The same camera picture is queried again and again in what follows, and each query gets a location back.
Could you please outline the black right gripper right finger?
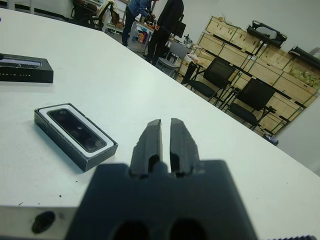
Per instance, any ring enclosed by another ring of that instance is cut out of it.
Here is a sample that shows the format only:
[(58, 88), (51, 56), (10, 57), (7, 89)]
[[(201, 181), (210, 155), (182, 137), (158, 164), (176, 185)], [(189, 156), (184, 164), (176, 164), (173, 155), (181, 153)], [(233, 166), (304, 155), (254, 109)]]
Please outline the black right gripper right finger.
[(178, 118), (171, 119), (169, 154), (171, 173), (176, 177), (191, 175), (199, 166), (197, 144), (185, 123)]

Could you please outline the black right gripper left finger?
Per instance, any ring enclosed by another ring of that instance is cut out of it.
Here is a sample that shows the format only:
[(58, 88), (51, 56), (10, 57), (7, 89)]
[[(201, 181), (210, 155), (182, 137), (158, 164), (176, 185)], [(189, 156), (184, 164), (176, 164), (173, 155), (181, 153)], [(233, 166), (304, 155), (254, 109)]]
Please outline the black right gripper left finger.
[(133, 148), (129, 172), (132, 176), (147, 176), (155, 164), (162, 161), (162, 123), (160, 119), (150, 121)]

